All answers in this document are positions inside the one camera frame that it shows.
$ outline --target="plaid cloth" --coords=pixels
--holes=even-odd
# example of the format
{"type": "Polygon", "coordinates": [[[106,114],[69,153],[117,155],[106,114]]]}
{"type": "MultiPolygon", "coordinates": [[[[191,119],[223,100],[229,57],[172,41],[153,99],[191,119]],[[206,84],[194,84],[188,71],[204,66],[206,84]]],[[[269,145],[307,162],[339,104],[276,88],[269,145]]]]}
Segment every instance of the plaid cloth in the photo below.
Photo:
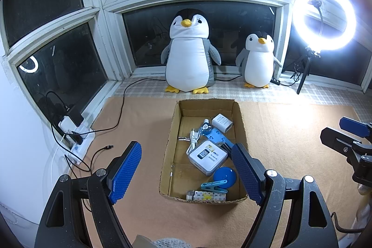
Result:
{"type": "MultiPolygon", "coordinates": [[[[152,79],[165,79],[164,77],[148,77],[152,79]]],[[[131,77],[122,82],[114,96],[122,96],[125,88],[141,78],[131,77]]],[[[196,94],[191,92],[166,93],[165,81],[144,80],[134,84],[126,90],[125,96],[136,97],[159,97],[178,99],[235,99],[237,101],[257,101],[274,103],[296,103],[296,104],[328,104],[352,106],[362,122],[372,122],[372,97],[362,92],[348,91],[347,89],[336,89],[315,84],[304,84],[301,93],[296,94],[298,84],[291,87],[270,84],[269,88],[245,88],[241,78],[223,82],[216,81],[215,85],[209,87],[209,94],[196,94]]]]}

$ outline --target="gray knitted fabric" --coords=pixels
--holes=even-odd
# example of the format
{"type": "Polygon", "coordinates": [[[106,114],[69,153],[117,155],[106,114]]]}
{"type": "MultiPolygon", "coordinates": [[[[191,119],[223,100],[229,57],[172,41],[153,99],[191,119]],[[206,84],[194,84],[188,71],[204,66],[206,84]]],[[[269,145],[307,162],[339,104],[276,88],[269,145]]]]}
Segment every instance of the gray knitted fabric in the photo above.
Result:
{"type": "Polygon", "coordinates": [[[190,244],[174,238],[159,239],[154,241],[153,244],[158,248],[191,248],[190,244]]]}

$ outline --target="small penguin plush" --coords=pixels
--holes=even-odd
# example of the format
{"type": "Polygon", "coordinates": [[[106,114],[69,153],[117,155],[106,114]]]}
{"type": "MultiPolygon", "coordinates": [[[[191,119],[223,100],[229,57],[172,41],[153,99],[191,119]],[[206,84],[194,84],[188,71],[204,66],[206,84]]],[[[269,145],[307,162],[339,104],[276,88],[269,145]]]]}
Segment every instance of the small penguin plush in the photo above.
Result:
{"type": "Polygon", "coordinates": [[[209,27],[204,13],[183,9],[176,14],[169,36],[171,41],[161,53],[161,63],[167,62],[165,92],[208,93],[214,84],[211,58],[221,65],[221,57],[208,40],[209,27]]]}
{"type": "Polygon", "coordinates": [[[247,37],[246,47],[235,60],[236,66],[242,67],[244,86],[248,88],[269,87],[274,71],[274,61],[282,66],[273,52],[274,42],[267,33],[255,32],[247,37]]]}

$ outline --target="white penguin belly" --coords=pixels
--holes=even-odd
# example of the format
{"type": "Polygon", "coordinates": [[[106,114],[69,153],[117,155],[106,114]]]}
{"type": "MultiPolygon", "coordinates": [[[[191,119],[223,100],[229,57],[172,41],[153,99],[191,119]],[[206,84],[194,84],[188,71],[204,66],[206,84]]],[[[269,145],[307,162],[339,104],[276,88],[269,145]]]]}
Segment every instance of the white penguin belly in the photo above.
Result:
{"type": "Polygon", "coordinates": [[[209,68],[201,38],[175,38],[165,73],[167,82],[184,92],[204,87],[209,68]]]}
{"type": "Polygon", "coordinates": [[[247,83],[256,87],[268,84],[273,76],[274,54],[250,51],[244,72],[247,83]]]}

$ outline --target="silver bolt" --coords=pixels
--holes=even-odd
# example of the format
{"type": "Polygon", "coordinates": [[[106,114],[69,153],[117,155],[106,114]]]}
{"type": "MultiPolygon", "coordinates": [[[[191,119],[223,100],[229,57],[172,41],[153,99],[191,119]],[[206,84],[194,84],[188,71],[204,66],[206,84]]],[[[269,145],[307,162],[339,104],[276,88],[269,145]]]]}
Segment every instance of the silver bolt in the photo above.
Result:
{"type": "Polygon", "coordinates": [[[278,173],[273,169],[269,169],[266,173],[270,177],[276,177],[278,175],[278,173]]]}
{"type": "Polygon", "coordinates": [[[61,175],[59,178],[60,182],[66,182],[68,180],[68,175],[61,175]]]}
{"type": "Polygon", "coordinates": [[[105,175],[105,174],[106,174],[106,170],[105,170],[104,168],[98,169],[98,170],[96,171],[96,175],[97,175],[98,177],[102,177],[102,176],[105,175]]]}
{"type": "Polygon", "coordinates": [[[306,175],[305,176],[305,181],[307,183],[313,183],[314,182],[314,178],[312,176],[310,176],[310,175],[306,175]]]}

